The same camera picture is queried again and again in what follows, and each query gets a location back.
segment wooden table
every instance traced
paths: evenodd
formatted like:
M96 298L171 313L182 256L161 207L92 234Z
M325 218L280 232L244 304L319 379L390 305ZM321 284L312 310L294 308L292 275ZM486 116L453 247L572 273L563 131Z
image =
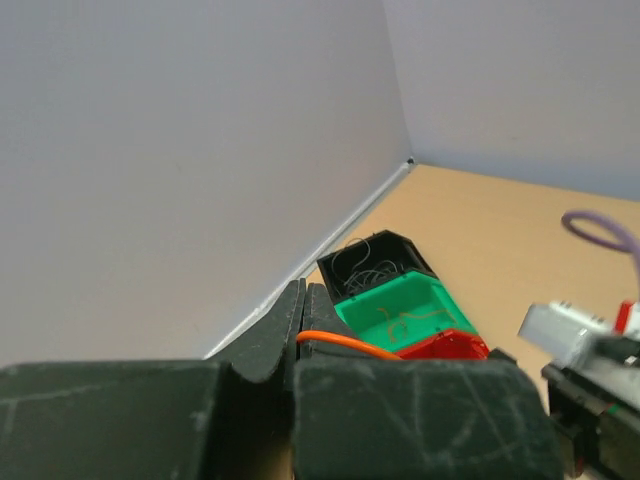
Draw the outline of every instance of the wooden table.
M517 337L529 306L566 300L614 319L622 300L638 298L628 256L562 228L560 217L575 208L606 213L640 236L637 202L418 166L346 241L384 229L409 237L489 348L515 356L546 402L540 370L550 357ZM322 283L317 270L308 280Z

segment purple cable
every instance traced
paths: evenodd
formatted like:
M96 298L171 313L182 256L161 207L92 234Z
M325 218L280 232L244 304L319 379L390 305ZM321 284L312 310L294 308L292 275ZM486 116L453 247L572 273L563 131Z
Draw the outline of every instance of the purple cable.
M612 242L604 238L596 237L590 233L580 230L573 224L574 220L588 220L591 223L611 232L618 242ZM629 253L633 258L638 275L638 287L640 288L640 242L629 230L624 228L611 217L588 210L570 210L562 216L562 225L574 235L587 240L601 247L609 248L617 252Z

